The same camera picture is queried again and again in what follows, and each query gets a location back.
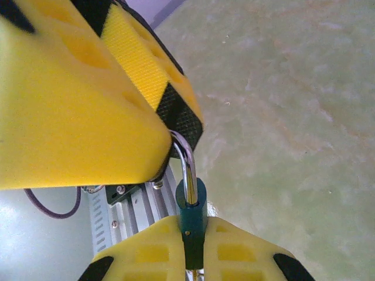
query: yellow foam pad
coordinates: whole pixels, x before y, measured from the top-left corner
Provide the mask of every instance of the yellow foam pad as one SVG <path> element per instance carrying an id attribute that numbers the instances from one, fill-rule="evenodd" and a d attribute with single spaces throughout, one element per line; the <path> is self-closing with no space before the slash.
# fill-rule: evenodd
<path id="1" fill-rule="evenodd" d="M 35 32 L 0 15 L 0 189 L 154 177 L 171 137 L 104 43 L 69 0 L 14 3 Z"/>
<path id="2" fill-rule="evenodd" d="M 111 256 L 103 281 L 185 281 L 185 256 L 177 216 L 100 252 L 93 262 Z"/>
<path id="3" fill-rule="evenodd" d="M 115 1 L 108 11 L 101 39 L 154 110 L 167 83 L 171 83 L 194 114 L 203 120 L 189 80 L 147 29 Z"/>
<path id="4" fill-rule="evenodd" d="M 210 217 L 204 242 L 205 281 L 285 281 L 273 256 L 287 250 Z"/>

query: white wall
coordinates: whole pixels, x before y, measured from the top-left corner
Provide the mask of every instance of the white wall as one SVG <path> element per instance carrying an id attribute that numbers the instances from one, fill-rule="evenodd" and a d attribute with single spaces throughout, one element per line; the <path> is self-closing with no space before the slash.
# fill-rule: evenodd
<path id="1" fill-rule="evenodd" d="M 33 190 L 50 210 L 66 213 L 75 188 Z M 86 194 L 72 217 L 54 220 L 36 209 L 23 190 L 0 192 L 0 280 L 77 280 L 93 257 Z"/>
<path id="2" fill-rule="evenodd" d="M 184 0 L 126 0 L 151 25 L 157 27 Z"/>

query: green marble surface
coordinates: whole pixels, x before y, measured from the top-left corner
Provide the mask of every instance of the green marble surface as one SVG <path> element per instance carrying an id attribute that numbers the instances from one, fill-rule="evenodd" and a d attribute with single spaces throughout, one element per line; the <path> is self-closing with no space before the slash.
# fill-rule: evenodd
<path id="1" fill-rule="evenodd" d="M 211 211 L 316 280 L 375 280 L 374 1 L 187 0 L 156 32 L 201 104 Z"/>

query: padlock shackle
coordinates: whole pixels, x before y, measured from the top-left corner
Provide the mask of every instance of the padlock shackle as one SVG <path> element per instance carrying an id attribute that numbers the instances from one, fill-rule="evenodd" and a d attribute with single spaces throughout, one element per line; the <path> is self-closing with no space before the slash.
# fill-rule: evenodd
<path id="1" fill-rule="evenodd" d="M 175 131 L 171 131 L 171 134 L 173 146 L 181 160 L 183 189 L 186 202 L 189 205 L 195 205 L 198 202 L 198 191 L 193 150 L 182 135 Z"/>

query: dark green padlock body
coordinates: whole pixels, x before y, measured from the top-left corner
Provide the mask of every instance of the dark green padlock body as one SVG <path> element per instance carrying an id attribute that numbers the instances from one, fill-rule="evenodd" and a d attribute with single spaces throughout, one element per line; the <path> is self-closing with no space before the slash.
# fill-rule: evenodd
<path id="1" fill-rule="evenodd" d="M 203 268 L 204 235 L 207 228 L 207 192 L 204 183 L 197 179 L 198 203 L 188 205 L 185 200 L 183 181 L 176 189 L 179 209 L 179 227 L 185 248 L 186 269 Z"/>

